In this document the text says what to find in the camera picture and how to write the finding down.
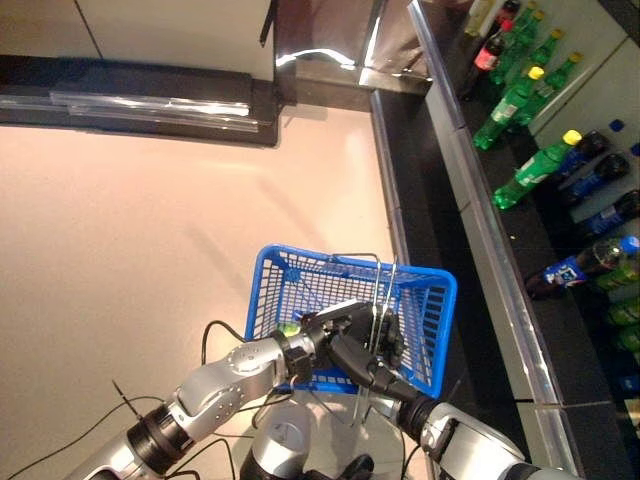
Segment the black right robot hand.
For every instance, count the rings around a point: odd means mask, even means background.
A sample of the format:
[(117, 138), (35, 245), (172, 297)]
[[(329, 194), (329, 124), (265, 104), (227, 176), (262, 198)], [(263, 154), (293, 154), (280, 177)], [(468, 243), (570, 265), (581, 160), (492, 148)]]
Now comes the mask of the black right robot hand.
[(350, 336), (333, 336), (327, 349), (330, 360), (358, 386), (403, 402), (421, 395)]

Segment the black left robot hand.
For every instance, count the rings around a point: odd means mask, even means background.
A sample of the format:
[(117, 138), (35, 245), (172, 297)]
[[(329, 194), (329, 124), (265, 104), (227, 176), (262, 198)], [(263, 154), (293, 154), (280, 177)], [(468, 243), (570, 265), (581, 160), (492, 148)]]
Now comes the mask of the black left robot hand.
[(337, 367), (328, 356), (328, 345), (335, 335), (354, 338), (360, 345), (391, 369), (402, 363), (405, 349), (399, 317), (393, 311), (376, 315), (371, 302), (348, 300), (322, 311), (306, 312), (300, 316), (301, 332), (311, 339), (314, 369)]

